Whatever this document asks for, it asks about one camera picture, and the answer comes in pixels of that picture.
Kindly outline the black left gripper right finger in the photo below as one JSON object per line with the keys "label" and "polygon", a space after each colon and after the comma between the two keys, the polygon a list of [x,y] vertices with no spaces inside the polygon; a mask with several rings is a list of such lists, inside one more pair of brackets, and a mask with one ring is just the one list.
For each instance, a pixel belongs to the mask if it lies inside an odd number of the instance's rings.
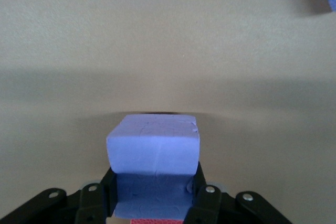
{"label": "black left gripper right finger", "polygon": [[201,164],[192,182],[193,200],[184,223],[271,223],[291,224],[279,210],[254,191],[242,191],[235,197],[208,184]]}

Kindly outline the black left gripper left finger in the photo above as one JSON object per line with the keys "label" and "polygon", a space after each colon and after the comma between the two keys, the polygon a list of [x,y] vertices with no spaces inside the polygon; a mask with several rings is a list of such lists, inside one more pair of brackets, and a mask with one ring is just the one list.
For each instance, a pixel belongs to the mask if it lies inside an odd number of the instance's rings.
{"label": "black left gripper left finger", "polygon": [[106,223],[117,205],[117,175],[108,169],[98,183],[68,195],[46,189],[1,219],[1,223]]}

